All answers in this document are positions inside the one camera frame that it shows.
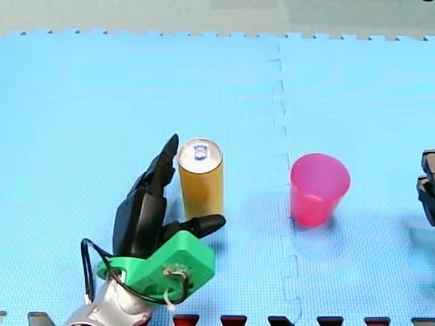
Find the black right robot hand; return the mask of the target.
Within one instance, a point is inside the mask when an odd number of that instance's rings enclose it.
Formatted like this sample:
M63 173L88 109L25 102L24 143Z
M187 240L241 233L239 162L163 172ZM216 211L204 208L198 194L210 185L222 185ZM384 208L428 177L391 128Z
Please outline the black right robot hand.
M430 225L434 227L434 150L425 150L421 157L424 175L417 179L418 200Z

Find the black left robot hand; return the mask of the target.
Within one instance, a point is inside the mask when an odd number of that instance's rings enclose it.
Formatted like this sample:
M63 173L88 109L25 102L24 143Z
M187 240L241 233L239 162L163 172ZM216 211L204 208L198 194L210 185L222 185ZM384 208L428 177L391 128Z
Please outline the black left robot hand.
M174 134L119 205L112 238L115 256L147 259L179 231L203 238L226 224L221 214L200 214L183 223L164 224L167 209L164 189L175 174L173 160L178 146L179 137Z

